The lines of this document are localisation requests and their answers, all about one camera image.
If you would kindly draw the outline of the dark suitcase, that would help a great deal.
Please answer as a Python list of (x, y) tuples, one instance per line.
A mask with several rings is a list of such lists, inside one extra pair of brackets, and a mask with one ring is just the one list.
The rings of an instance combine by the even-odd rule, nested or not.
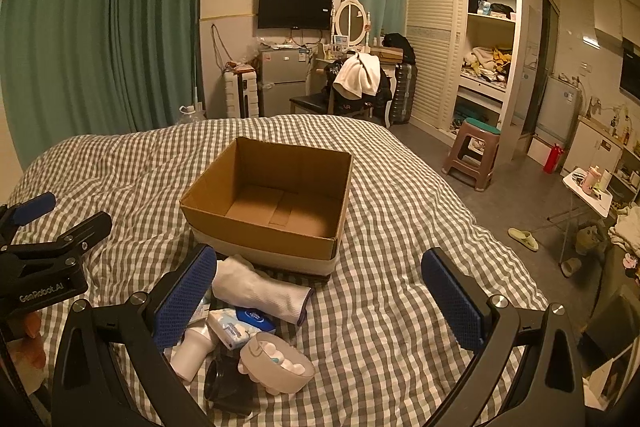
[(392, 124), (408, 124), (411, 117), (414, 91), (416, 91), (416, 65), (402, 63), (395, 67), (396, 88), (390, 121)]

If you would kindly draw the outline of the green slipper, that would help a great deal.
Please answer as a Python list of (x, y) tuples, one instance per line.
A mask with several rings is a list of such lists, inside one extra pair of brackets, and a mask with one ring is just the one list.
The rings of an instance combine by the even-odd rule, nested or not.
[(536, 253), (539, 249), (537, 239), (535, 239), (532, 232), (523, 231), (517, 228), (508, 228), (508, 235), (511, 239), (514, 239), (514, 241), (517, 241), (529, 251), (533, 251), (533, 253)]

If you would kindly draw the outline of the clear water jug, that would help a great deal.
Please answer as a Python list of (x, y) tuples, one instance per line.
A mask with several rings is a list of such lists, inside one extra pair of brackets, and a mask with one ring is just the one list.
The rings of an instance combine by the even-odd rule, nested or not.
[(193, 124), (206, 119), (201, 103), (183, 105), (179, 108), (178, 124)]

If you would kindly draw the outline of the black cylindrical object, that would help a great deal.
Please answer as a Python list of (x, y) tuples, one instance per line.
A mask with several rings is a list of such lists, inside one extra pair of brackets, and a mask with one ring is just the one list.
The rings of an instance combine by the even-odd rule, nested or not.
[(218, 411), (249, 417), (254, 409), (255, 385), (240, 373), (238, 362), (231, 355), (217, 355), (207, 369), (204, 395)]

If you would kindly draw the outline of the grey checkered bed quilt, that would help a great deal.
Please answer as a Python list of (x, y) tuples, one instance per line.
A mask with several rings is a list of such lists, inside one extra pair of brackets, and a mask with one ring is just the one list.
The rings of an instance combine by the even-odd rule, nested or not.
[(546, 298), (516, 254), (481, 228), (451, 186), (377, 124), (331, 116), (212, 119), (122, 135), (78, 135), (42, 153), (6, 203), (50, 192), (56, 205), (17, 233), (55, 239), (97, 211), (113, 220), (85, 263), (87, 299), (122, 303), (151, 288), (194, 244), (180, 198), (235, 138), (344, 150), (352, 184), (337, 264), (303, 325), (279, 335), (314, 363), (296, 395), (260, 391), (249, 417), (221, 411), (217, 426), (420, 426), (471, 360), (420, 271), (437, 246), (488, 294), (521, 308)]

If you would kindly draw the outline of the rolled white sock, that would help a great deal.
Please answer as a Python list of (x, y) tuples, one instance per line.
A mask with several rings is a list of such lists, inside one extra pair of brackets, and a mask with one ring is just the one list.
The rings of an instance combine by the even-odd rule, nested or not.
[(306, 306), (314, 293), (310, 287), (268, 277), (240, 256), (217, 261), (212, 291), (231, 306), (262, 311), (294, 325), (305, 322)]

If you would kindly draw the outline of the open cardboard box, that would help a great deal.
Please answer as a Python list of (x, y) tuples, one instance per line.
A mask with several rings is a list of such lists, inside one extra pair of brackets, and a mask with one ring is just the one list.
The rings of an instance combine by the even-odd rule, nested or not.
[(239, 136), (180, 199), (198, 239), (254, 265), (329, 277), (352, 177), (342, 150)]

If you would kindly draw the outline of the white open wardrobe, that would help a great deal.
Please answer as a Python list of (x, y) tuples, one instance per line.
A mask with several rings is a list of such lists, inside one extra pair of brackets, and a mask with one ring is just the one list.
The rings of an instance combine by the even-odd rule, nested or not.
[(464, 117), (500, 131), (498, 164), (513, 159), (538, 68), (542, 0), (407, 0), (416, 54), (411, 124), (454, 143)]

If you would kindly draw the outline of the white folding side table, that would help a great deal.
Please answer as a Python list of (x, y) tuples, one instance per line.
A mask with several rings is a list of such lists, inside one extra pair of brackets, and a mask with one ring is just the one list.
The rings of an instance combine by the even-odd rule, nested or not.
[(547, 225), (552, 225), (563, 232), (559, 267), (562, 267), (567, 258), (570, 232), (578, 230), (580, 219), (589, 216), (606, 219), (610, 215), (613, 196), (608, 190), (599, 190), (596, 187), (598, 180), (599, 177), (594, 168), (585, 170), (576, 167), (563, 176), (562, 184), (570, 194), (568, 208), (546, 218)]

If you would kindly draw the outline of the green curtain left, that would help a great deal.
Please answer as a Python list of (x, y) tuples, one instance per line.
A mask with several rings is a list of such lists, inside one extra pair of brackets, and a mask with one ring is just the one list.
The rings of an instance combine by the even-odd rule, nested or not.
[(2, 0), (1, 89), (17, 159), (80, 134), (175, 124), (198, 70), (198, 0)]

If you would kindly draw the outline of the blue tissue packet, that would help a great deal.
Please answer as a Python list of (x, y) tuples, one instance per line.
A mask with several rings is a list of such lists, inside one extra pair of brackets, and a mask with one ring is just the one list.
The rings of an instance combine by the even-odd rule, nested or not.
[(209, 328), (229, 350), (240, 349), (258, 333), (273, 333), (276, 326), (262, 312), (244, 308), (210, 310)]

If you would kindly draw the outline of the black wall television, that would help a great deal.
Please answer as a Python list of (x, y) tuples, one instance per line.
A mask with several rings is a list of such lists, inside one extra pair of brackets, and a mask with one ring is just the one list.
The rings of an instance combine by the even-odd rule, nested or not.
[(258, 29), (329, 30), (332, 0), (258, 0)]

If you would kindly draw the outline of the small grey refrigerator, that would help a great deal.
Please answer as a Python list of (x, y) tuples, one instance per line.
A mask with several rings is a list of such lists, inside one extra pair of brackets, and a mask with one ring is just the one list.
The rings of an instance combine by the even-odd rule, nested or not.
[(262, 115), (291, 112), (291, 98), (307, 94), (311, 54), (307, 48), (268, 49), (259, 54)]

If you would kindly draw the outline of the white round cotton-ball container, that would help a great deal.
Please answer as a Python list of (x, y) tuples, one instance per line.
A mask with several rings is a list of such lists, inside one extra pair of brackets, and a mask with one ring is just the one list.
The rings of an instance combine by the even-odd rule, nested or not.
[(306, 355), (270, 333), (258, 333), (245, 343), (239, 371), (270, 395), (295, 395), (316, 375)]

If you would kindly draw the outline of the red fire extinguisher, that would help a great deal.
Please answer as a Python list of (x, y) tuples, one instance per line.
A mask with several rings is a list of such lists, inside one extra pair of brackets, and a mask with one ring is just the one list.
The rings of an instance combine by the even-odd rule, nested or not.
[(550, 148), (549, 155), (547, 157), (546, 162), (544, 163), (544, 172), (554, 173), (556, 168), (558, 168), (559, 162), (563, 154), (564, 154), (563, 147), (559, 146), (559, 144), (554, 144)]

